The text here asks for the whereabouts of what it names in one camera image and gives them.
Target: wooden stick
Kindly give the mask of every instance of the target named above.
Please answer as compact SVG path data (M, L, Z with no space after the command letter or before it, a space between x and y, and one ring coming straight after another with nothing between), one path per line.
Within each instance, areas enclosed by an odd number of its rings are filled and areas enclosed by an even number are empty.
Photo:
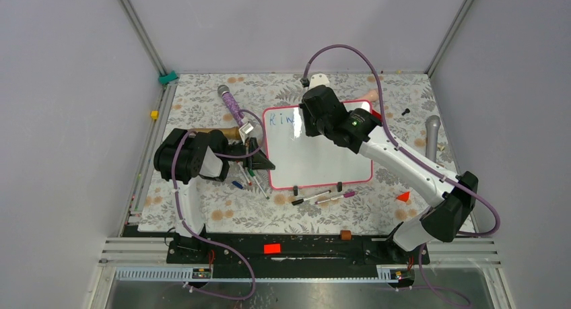
M214 131L215 129L191 129L192 131L202 132L202 133L210 133L210 131ZM227 139L237 139L240 140L240 133L238 132L238 127L232 127L229 129L217 129L221 131Z

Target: gray wall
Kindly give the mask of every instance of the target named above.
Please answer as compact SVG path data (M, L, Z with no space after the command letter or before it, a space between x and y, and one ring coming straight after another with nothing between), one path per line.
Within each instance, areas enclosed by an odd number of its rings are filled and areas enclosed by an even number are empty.
M460 169L502 217L495 240L517 308L571 300L570 7L477 0L433 82Z
M0 0L0 308L80 308L157 74L117 0Z
M384 70L424 71L463 0L131 0L167 68L178 72L296 71L344 43ZM367 71L353 53L314 70Z

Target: black base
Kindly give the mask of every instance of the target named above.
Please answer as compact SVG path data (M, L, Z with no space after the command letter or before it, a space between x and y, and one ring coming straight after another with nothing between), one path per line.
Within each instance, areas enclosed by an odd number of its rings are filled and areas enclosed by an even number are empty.
M252 265L260 278L347 278L378 277L377 265L406 265L411 256L417 260L418 249L396 252L385 241L373 241L382 236L353 236L341 240L334 235L283 234L205 234L206 238L227 244ZM264 254L266 244L280 244L279 254ZM208 263L208 253L215 252L214 277L249 278L245 264L225 249L198 242L194 238L175 238L169 245L166 259L170 264ZM423 264L430 263L428 253Z

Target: silver microphone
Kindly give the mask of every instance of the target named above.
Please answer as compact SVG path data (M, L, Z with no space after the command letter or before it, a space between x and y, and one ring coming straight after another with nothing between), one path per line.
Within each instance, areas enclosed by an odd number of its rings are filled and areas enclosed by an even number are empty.
M436 151L438 150L438 129L440 128L440 117L429 116L426 119L426 157L436 162Z

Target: metal frame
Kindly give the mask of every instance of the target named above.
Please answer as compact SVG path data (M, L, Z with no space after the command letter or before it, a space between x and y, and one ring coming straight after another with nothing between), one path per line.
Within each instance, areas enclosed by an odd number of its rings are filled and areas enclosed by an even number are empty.
M117 234L118 237L121 237L123 234L123 224L125 222L137 223L139 221L139 217L135 217L134 215L141 213L138 206L141 202L141 198L144 198L149 190L149 184L153 176L153 152L155 152L157 146L161 143L168 115L170 113L170 106L174 99L176 86L176 82L167 84L157 100L155 110L158 110L159 118L156 121L151 121L149 124L149 131L145 140L145 149L143 150L139 160L139 166L130 190L133 195L130 195L125 210L123 211L123 216L121 216L119 232Z
M425 268L433 269L471 269L482 270L495 308L514 308L511 293L501 267L496 245L491 238L457 238L451 243L433 241L428 244L431 264ZM93 300L88 308L103 309L111 292L115 279L136 281L178 281L173 276L179 271L192 268L205 268L208 265L171 265L166 263L168 247L163 238L108 238L100 256L102 272ZM346 279L257 279L260 282L273 283L384 283L390 269L404 269L404 265L377 265L379 278ZM244 282L250 279L212 279L219 282Z
M135 8L133 7L133 4L131 4L130 0L119 0L119 2L121 3L121 7L123 7L123 9L125 10L125 15L127 15L129 21L131 22L131 25L133 25L135 33L137 33L137 36L141 40L141 44L143 45L145 51L147 51L147 54L149 55L151 62L155 66L155 69L157 69L159 75L161 76L166 75L167 74L166 68L162 63L162 60L159 57L159 54L157 53L155 46L151 42L149 34L147 34L147 31L143 27L143 24L141 23L141 20L139 19L139 16L137 15Z
M444 40L442 40L442 43L440 43L440 46L438 47L438 50L436 51L434 58L432 58L432 61L430 62L428 68L424 72L428 75L429 78L432 78L436 68L438 67L438 64L442 60L443 54L448 49L450 42L456 35L456 32L460 28L462 22L464 21L464 18L468 14L468 11L470 10L470 7L472 7L473 3L474 0L464 0L462 6L460 6L460 10L458 11L458 14L456 14L454 21L452 21L452 25L450 25L450 28L448 29L448 32L446 33Z

